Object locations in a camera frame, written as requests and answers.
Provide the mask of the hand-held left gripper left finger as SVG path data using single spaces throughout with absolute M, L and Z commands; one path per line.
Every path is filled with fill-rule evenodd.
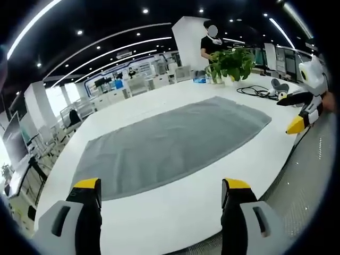
M 81 180 L 38 220 L 40 254 L 101 254 L 101 179 Z

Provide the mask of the person's right hand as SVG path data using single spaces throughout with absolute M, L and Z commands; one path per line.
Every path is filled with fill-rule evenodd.
M 322 98 L 322 105 L 325 111 L 337 113 L 337 103 L 332 92 L 326 91 Z

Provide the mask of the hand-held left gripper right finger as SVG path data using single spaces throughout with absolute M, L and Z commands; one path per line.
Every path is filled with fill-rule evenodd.
M 222 180 L 221 254 L 284 254 L 290 239 L 281 218 L 244 181 Z

